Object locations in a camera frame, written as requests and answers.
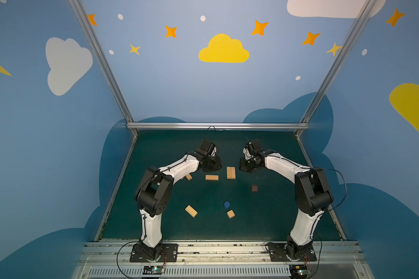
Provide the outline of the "small wood cube front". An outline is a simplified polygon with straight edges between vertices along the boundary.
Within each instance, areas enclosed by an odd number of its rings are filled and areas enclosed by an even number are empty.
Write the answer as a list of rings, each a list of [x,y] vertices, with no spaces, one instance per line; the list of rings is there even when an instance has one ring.
[[[233,210],[230,210],[230,211],[228,211],[227,212],[227,216],[231,219],[231,218],[233,218],[233,217],[235,217],[235,213],[234,213],[234,211]]]

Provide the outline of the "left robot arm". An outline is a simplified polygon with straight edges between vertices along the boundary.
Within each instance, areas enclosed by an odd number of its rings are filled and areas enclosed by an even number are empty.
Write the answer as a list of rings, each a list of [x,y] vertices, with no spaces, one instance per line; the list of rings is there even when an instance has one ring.
[[[149,261],[159,259],[162,252],[162,214],[166,210],[173,186],[188,174],[202,170],[207,173],[221,168],[218,155],[202,156],[196,152],[160,168],[149,167],[135,193],[135,200],[142,219],[139,251]]]

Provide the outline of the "wide wood block front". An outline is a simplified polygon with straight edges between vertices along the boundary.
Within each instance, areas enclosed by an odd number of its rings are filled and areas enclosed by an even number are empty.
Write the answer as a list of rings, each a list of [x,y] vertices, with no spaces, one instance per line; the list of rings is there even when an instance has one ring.
[[[192,216],[192,217],[196,217],[197,216],[197,214],[198,214],[198,212],[197,212],[197,210],[195,210],[192,206],[190,206],[190,205],[188,205],[186,208],[185,208],[185,211],[190,215],[190,216]]]

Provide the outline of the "long wood block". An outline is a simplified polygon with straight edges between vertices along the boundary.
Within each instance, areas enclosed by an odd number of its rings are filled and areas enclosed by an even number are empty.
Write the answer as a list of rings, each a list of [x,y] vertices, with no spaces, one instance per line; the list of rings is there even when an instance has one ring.
[[[232,169],[231,169],[231,167],[226,168],[226,176],[227,176],[228,180],[232,179]]]
[[[218,181],[219,176],[218,175],[206,175],[206,180],[207,181]]]
[[[235,167],[231,167],[230,172],[231,172],[231,178],[233,180],[235,180],[236,179],[236,169],[235,169]]]

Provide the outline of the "rear horizontal aluminium bar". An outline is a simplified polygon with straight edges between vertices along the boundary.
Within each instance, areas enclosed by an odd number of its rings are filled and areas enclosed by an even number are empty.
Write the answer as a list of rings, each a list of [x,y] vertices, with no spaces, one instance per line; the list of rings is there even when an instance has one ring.
[[[308,130],[307,123],[149,123],[129,122],[128,129],[151,130]]]

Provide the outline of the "aluminium rail front frame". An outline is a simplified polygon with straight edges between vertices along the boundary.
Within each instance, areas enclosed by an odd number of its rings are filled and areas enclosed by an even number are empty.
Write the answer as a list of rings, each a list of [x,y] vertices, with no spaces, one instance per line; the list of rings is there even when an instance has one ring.
[[[133,242],[89,242],[74,279],[289,279],[290,265],[304,265],[307,279],[372,279],[355,241],[316,241],[316,261],[272,262],[267,241],[166,241],[178,244],[176,262],[130,262]],[[162,275],[143,275],[144,266],[163,266]]]

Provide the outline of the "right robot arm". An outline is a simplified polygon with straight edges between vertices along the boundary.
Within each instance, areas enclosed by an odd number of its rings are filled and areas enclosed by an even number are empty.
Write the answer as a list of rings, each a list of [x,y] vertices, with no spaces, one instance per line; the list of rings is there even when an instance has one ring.
[[[251,173],[265,167],[294,184],[298,213],[287,236],[285,256],[291,261],[316,260],[312,252],[313,235],[322,215],[334,201],[324,170],[298,164],[272,149],[245,147],[243,153],[241,171]]]

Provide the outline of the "left diagonal aluminium post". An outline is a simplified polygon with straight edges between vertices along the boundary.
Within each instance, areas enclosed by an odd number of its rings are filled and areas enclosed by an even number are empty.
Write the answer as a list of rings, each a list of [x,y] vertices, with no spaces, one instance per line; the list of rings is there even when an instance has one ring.
[[[127,128],[132,132],[132,134],[137,137],[138,136],[138,129],[130,129],[128,124],[134,122],[134,119],[132,117],[132,114],[130,112],[130,109],[127,105],[127,102],[121,92],[121,89],[118,85],[118,82],[116,81],[116,78],[111,70],[111,67],[108,63],[107,58],[105,57],[105,53],[102,50],[101,44],[97,38],[97,35],[94,31],[93,25],[91,24],[88,14],[86,14],[86,9],[82,3],[82,1],[78,0],[69,0],[68,1],[74,15],[76,16],[81,29],[83,30],[88,43],[91,46],[91,49],[93,51],[93,54],[95,55],[96,60],[98,61],[98,64],[100,65],[100,68],[106,78],[106,81],[116,99],[116,102],[119,105],[119,108],[121,112],[123,113],[123,116],[126,120],[126,126]]]

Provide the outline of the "right controller board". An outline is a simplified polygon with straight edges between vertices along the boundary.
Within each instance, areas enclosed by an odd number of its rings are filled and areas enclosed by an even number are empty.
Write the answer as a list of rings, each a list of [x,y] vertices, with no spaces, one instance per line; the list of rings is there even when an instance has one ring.
[[[310,275],[310,270],[304,265],[290,265],[290,279],[306,279]]]

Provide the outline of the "right diagonal aluminium post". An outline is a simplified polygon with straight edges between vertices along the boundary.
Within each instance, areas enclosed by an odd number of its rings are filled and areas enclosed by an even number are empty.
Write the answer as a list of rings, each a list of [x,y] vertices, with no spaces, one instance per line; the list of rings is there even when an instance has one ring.
[[[333,83],[336,75],[339,73],[343,63],[345,62],[348,54],[354,47],[357,39],[360,37],[362,31],[364,30],[366,24],[371,18],[371,12],[376,6],[378,1],[376,0],[367,0],[364,2],[364,5],[360,12],[358,13],[356,20],[354,21],[351,29],[349,30],[343,45],[339,52],[336,54],[332,65],[330,66],[326,76],[324,77],[319,89],[316,91],[313,99],[311,100],[307,110],[305,111],[300,125],[308,130],[309,122],[312,119],[315,111],[319,107],[322,99],[326,95],[329,87]]]

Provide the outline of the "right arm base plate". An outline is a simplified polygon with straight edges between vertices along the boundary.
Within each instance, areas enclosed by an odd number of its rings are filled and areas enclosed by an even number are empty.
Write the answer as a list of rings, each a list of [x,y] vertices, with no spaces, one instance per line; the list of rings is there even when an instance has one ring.
[[[317,260],[311,242],[303,246],[298,246],[293,242],[268,242],[266,243],[265,248],[269,253],[272,262],[313,262]]]

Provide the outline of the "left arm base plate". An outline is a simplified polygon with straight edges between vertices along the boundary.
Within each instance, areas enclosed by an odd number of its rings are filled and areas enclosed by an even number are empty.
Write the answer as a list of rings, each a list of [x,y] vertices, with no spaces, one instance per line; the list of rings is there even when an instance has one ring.
[[[178,256],[178,244],[163,244],[160,242],[155,247],[149,247],[144,243],[137,243],[132,247],[130,262],[176,262]]]

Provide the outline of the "controller board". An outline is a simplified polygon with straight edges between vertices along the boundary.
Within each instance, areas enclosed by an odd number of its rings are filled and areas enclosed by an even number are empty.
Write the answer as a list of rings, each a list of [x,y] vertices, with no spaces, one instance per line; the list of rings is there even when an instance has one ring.
[[[306,279],[310,275],[310,270],[304,265],[290,265],[290,279]]]
[[[165,273],[163,266],[144,266],[143,275],[162,275]]]

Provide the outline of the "diagonal aluminium post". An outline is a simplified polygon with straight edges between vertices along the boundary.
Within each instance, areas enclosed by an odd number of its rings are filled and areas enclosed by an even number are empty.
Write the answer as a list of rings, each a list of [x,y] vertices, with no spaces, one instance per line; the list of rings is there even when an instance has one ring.
[[[343,45],[339,52],[336,54],[332,65],[330,66],[326,76],[324,77],[319,89],[316,91],[313,99],[311,100],[307,110],[305,111],[300,125],[308,130],[309,122],[312,119],[315,111],[319,107],[322,99],[326,95],[329,87],[333,83],[336,75],[339,73],[343,63],[345,62],[348,54],[354,47],[357,39],[360,37],[362,31],[364,30],[366,24],[371,18],[371,12],[376,6],[378,1],[376,0],[367,0],[364,2],[364,5],[360,12],[358,13],[356,20],[354,21],[351,29],[349,30]]]
[[[86,14],[86,9],[82,3],[82,1],[78,0],[69,0],[68,1],[74,15],[76,16],[81,29],[83,30],[88,43],[91,46],[91,49],[93,51],[93,54],[95,55],[96,60],[98,61],[98,64],[100,65],[100,68],[106,78],[106,81],[116,99],[116,102],[119,105],[119,108],[121,112],[123,113],[123,116],[126,120],[126,126],[127,128],[132,132],[132,134],[137,137],[138,136],[138,129],[130,129],[128,124],[134,122],[134,119],[132,117],[132,114],[130,112],[130,109],[127,105],[127,102],[121,92],[121,89],[118,85],[118,82],[116,81],[116,78],[111,70],[111,67],[108,63],[107,58],[105,57],[105,53],[102,50],[101,44],[97,38],[97,35],[94,31],[93,25],[91,24],[88,14]]]

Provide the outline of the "left controller board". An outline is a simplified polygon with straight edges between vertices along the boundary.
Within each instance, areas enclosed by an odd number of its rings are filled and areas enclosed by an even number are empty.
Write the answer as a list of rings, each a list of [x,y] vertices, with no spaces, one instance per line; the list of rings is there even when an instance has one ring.
[[[163,266],[144,266],[143,275],[162,275],[165,273]]]

